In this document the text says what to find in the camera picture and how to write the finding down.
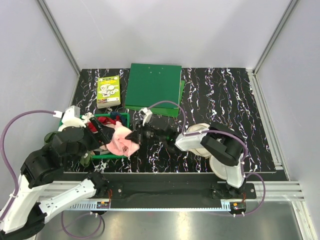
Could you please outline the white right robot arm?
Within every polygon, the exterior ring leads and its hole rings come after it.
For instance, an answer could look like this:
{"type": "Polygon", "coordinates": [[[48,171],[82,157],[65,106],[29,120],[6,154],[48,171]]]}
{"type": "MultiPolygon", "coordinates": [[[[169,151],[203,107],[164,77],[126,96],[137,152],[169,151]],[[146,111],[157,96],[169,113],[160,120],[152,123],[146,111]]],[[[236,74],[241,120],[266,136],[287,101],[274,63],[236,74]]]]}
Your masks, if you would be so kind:
{"type": "Polygon", "coordinates": [[[214,174],[226,181],[228,195],[239,198],[245,192],[244,160],[248,154],[245,141],[233,130],[215,123],[199,123],[180,132],[166,127],[155,128],[150,124],[152,111],[144,107],[139,111],[143,117],[125,139],[136,144],[145,140],[162,142],[172,152],[193,152],[209,159],[214,174]]]}

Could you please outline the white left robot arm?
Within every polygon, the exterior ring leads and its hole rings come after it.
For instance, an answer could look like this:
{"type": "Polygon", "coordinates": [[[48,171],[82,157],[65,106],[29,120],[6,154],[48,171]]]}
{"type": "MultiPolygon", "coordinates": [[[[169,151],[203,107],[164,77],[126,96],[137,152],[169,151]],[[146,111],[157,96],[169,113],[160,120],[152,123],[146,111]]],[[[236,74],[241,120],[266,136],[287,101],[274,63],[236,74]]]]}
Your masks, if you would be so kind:
{"type": "Polygon", "coordinates": [[[67,108],[65,112],[44,112],[60,118],[62,126],[50,142],[28,155],[19,175],[14,173],[6,156],[5,137],[16,120],[38,114],[39,110],[15,116],[4,127],[0,137],[0,153],[14,182],[14,190],[0,211],[2,240],[27,240],[73,204],[91,197],[112,196],[109,182],[102,173],[91,172],[75,187],[47,200],[39,200],[54,180],[64,174],[66,162],[78,161],[87,152],[109,144],[115,133],[114,128],[102,125],[93,114],[81,118],[80,109],[76,106],[67,108]]]}

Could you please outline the pink bra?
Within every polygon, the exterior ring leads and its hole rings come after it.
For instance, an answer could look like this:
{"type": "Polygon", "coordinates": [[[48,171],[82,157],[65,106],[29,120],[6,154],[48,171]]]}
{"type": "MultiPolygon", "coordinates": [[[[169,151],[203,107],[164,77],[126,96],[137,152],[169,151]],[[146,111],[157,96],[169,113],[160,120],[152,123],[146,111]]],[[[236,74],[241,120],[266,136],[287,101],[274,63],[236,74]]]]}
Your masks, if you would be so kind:
{"type": "Polygon", "coordinates": [[[132,131],[129,128],[117,121],[111,142],[105,145],[107,150],[117,156],[130,157],[133,155],[139,150],[140,146],[137,143],[126,139],[127,135],[131,133],[132,131]]]}

